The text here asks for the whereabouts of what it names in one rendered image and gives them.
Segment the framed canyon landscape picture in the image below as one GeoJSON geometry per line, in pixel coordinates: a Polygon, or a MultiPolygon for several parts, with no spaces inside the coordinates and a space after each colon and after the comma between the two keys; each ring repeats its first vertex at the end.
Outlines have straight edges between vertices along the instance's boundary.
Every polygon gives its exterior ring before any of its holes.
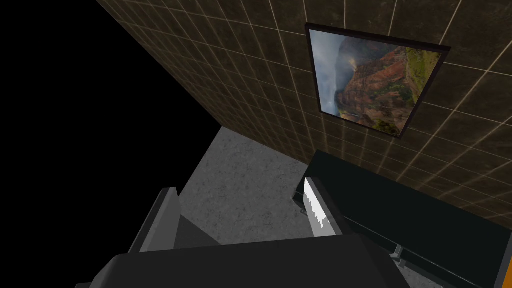
{"type": "Polygon", "coordinates": [[[332,27],[304,26],[318,110],[401,139],[449,46],[332,27]]]}

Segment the black cabinet with metal legs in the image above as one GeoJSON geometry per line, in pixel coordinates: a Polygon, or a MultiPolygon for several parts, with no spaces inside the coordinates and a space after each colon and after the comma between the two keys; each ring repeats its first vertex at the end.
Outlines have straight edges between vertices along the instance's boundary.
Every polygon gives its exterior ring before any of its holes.
{"type": "Polygon", "coordinates": [[[502,288],[512,230],[317,150],[304,178],[345,229],[365,235],[450,288],[502,288]]]}

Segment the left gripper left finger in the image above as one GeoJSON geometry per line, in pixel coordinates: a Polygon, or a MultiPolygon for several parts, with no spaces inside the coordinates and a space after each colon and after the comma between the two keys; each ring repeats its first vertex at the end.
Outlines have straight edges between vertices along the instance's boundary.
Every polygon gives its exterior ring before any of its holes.
{"type": "Polygon", "coordinates": [[[165,187],[154,201],[129,253],[172,250],[181,217],[181,206],[175,187],[165,187]]]}

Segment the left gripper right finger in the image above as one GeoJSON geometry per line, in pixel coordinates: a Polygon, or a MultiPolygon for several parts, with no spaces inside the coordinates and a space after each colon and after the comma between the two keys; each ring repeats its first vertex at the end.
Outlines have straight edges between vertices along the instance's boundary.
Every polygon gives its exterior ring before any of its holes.
{"type": "Polygon", "coordinates": [[[353,234],[353,229],[319,178],[306,177],[303,186],[303,203],[315,237],[353,234]]]}

